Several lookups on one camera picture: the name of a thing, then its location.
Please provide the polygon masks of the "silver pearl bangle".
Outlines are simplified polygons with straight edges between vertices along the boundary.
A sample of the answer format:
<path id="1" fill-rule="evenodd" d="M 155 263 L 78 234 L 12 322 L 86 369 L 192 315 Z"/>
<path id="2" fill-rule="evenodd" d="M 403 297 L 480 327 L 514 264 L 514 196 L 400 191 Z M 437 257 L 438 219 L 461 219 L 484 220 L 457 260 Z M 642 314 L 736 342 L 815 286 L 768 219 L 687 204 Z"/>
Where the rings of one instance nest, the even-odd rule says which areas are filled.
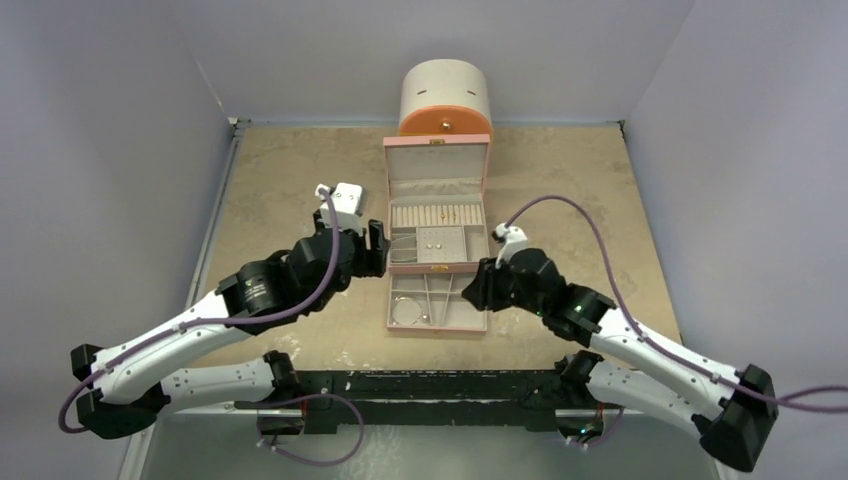
<path id="1" fill-rule="evenodd" d="M 399 326 L 428 325 L 429 313 L 420 300 L 399 296 L 393 300 L 390 320 L 393 325 Z"/>

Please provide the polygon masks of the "pink box pull-out drawer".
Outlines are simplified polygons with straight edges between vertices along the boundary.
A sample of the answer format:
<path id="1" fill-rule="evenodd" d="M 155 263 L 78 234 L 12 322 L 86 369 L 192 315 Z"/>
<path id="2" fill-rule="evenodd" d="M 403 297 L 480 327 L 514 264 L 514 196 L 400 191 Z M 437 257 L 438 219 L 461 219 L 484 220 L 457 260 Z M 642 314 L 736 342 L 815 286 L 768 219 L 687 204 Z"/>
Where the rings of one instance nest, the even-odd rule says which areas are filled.
<path id="1" fill-rule="evenodd" d="M 484 334 L 488 313 L 476 310 L 461 297 L 473 273 L 398 274 L 390 276 L 387 328 L 397 331 L 433 331 Z M 409 296 L 420 300 L 429 313 L 428 325 L 399 326 L 390 320 L 393 300 Z"/>

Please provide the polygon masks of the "pink jewelry box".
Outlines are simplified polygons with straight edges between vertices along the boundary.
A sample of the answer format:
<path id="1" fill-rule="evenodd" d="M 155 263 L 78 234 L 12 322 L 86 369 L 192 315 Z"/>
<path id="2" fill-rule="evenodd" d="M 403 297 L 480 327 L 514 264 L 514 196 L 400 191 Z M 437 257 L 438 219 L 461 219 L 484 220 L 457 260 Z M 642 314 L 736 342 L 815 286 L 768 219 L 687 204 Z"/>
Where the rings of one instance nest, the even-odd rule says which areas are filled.
<path id="1" fill-rule="evenodd" d="M 484 196 L 491 136 L 390 136 L 383 148 L 392 243 L 388 271 L 475 272 L 489 255 Z"/>

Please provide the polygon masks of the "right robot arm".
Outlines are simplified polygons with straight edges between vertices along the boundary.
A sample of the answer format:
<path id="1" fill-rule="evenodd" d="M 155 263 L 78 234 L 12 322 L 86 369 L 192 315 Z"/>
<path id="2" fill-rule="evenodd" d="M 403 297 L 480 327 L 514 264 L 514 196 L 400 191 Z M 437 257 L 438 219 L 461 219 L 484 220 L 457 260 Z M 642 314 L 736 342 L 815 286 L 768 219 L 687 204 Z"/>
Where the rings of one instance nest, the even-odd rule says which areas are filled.
<path id="1" fill-rule="evenodd" d="M 713 459 L 750 473 L 778 418 L 764 401 L 774 392 L 771 375 L 697 354 L 640 325 L 600 292 L 568 282 L 540 249 L 507 262 L 480 261 L 462 292 L 475 309 L 519 308 L 540 317 L 555 336 L 584 352 L 561 381 L 564 399 L 584 407 L 596 399 L 651 415 L 693 436 Z M 585 352 L 601 357 L 588 361 Z"/>

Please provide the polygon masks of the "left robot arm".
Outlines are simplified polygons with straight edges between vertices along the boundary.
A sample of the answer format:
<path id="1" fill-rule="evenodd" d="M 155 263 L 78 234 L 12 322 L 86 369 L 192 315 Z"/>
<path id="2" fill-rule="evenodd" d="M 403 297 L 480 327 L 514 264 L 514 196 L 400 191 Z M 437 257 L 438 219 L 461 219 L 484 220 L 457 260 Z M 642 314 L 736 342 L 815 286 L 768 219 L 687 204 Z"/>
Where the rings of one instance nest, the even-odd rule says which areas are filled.
<path id="1" fill-rule="evenodd" d="M 71 352 L 79 384 L 59 427 L 102 439 L 138 433 L 168 413 L 226 401 L 284 409 L 297 399 L 289 357 L 269 352 L 237 365 L 191 368 L 195 360 L 322 311 L 355 278 L 387 271 L 390 242 L 381 221 L 348 227 L 360 216 L 314 214 L 315 231 L 290 249 L 249 262 L 183 313 L 122 344 L 82 344 Z"/>

